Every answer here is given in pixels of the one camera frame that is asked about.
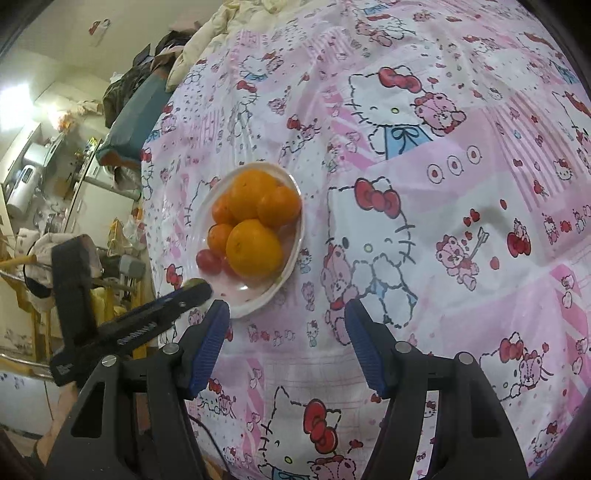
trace pink bedsheet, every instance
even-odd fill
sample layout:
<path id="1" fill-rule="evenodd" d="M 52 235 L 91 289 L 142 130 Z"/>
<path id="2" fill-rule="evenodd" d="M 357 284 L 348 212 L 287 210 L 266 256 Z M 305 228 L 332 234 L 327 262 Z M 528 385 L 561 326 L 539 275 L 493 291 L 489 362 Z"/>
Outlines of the pink bedsheet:
<path id="1" fill-rule="evenodd" d="M 387 402 L 343 325 L 353 297 L 425 353 L 473 353 L 540 466 L 591 381 L 590 106 L 513 0 L 312 2 L 197 62 L 143 150 L 158 293 L 194 271 L 191 222 L 238 165 L 284 166 L 307 219 L 293 275 L 232 322 L 189 405 L 235 476 L 361 477 Z M 413 478 L 436 413 L 431 393 Z"/>

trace cabinet door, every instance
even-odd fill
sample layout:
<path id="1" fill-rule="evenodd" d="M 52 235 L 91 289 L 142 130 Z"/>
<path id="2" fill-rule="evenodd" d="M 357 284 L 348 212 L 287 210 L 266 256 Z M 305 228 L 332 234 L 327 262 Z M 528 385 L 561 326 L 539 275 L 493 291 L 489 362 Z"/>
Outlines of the cabinet door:
<path id="1" fill-rule="evenodd" d="M 134 205 L 134 201 L 123 195 L 110 192 L 90 183 L 84 183 L 76 202 L 75 223 L 68 232 L 81 235 L 86 233 L 97 247 L 107 248 L 109 229 L 113 220 L 118 218 L 125 223 Z"/>

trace small orange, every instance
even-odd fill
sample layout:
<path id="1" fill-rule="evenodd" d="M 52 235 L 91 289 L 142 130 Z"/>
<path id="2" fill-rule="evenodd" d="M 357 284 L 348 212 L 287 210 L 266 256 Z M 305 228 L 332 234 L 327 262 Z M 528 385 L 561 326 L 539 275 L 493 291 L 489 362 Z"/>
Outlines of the small orange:
<path id="1" fill-rule="evenodd" d="M 225 193 L 213 204 L 212 217 L 214 222 L 229 223 L 230 225 L 236 225 L 238 223 L 230 211 L 229 201 L 230 195 Z"/>
<path id="2" fill-rule="evenodd" d="M 256 218 L 259 201 L 275 187 L 277 180 L 262 170 L 249 168 L 242 172 L 230 187 L 228 205 L 234 218 L 239 222 Z"/>
<path id="3" fill-rule="evenodd" d="M 289 187 L 281 186 L 267 193 L 256 211 L 265 226 L 276 228 L 293 222 L 301 210 L 300 196 Z"/>
<path id="4" fill-rule="evenodd" d="M 253 280 L 271 276 L 283 262 L 279 238 L 258 219 L 244 220 L 234 227 L 226 255 L 234 272 Z"/>
<path id="5" fill-rule="evenodd" d="M 207 233 L 207 246 L 218 257 L 223 258 L 226 256 L 226 244 L 233 228 L 228 223 L 220 223 L 209 229 Z"/>

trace white plate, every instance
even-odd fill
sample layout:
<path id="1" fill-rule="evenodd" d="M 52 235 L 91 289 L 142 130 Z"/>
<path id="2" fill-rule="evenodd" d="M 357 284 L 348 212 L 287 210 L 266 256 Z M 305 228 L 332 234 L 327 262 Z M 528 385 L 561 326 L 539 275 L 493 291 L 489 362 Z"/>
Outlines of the white plate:
<path id="1" fill-rule="evenodd" d="M 287 170 L 278 165 L 267 162 L 249 163 L 230 172 L 215 186 L 205 197 L 203 203 L 198 207 L 197 218 L 193 222 L 193 229 L 187 238 L 187 253 L 193 261 L 187 267 L 186 278 L 203 278 L 212 286 L 213 299 L 221 299 L 230 305 L 230 318 L 241 318 L 268 303 L 273 295 L 281 288 L 296 266 L 301 242 L 304 238 L 304 209 L 302 205 L 301 215 L 295 225 L 282 227 L 279 231 L 281 245 L 284 251 L 284 267 L 276 277 L 264 283 L 246 285 L 241 279 L 231 278 L 223 271 L 219 275 L 208 275 L 199 270 L 195 257 L 197 253 L 207 247 L 207 233 L 215 224 L 212 218 L 213 204 L 232 185 L 234 178 L 245 170 L 256 168 L 267 172 L 283 182 L 284 185 L 292 188 L 301 198 L 301 191 L 294 177 Z"/>

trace silver bolt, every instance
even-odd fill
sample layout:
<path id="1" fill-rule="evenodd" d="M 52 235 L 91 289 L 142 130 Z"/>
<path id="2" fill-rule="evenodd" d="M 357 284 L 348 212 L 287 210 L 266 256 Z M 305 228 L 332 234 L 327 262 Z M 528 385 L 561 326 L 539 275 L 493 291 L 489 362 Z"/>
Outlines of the silver bolt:
<path id="1" fill-rule="evenodd" d="M 464 365 L 470 365 L 474 361 L 474 357 L 469 353 L 462 352 L 458 355 L 457 359 Z"/>
<path id="2" fill-rule="evenodd" d="M 396 342 L 396 346 L 394 347 L 400 353 L 409 353 L 410 350 L 413 349 L 410 343 L 408 342 Z"/>
<path id="3" fill-rule="evenodd" d="M 117 362 L 117 357 L 115 355 L 107 355 L 104 357 L 100 363 L 102 363 L 106 367 L 112 367 Z"/>
<path id="4" fill-rule="evenodd" d="M 174 355 L 176 352 L 178 352 L 179 348 L 180 347 L 177 343 L 167 343 L 162 347 L 162 351 L 166 353 L 166 355 Z"/>

